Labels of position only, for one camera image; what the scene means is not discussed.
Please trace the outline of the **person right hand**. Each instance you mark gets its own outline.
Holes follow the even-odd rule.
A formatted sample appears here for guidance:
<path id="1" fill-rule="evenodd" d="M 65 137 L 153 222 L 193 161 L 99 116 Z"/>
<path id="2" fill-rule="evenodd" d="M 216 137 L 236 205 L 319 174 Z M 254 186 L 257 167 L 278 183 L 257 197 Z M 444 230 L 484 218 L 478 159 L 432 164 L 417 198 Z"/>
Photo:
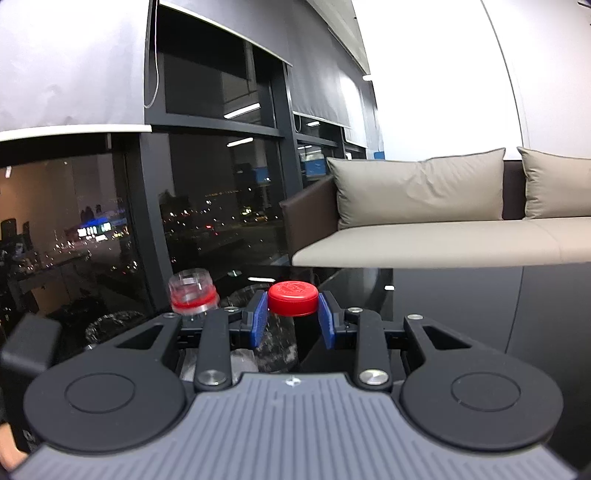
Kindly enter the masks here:
<path id="1" fill-rule="evenodd" d="M 28 454 L 19 450 L 8 423 L 0 425 L 0 462 L 8 472 L 17 468 L 28 457 Z"/>

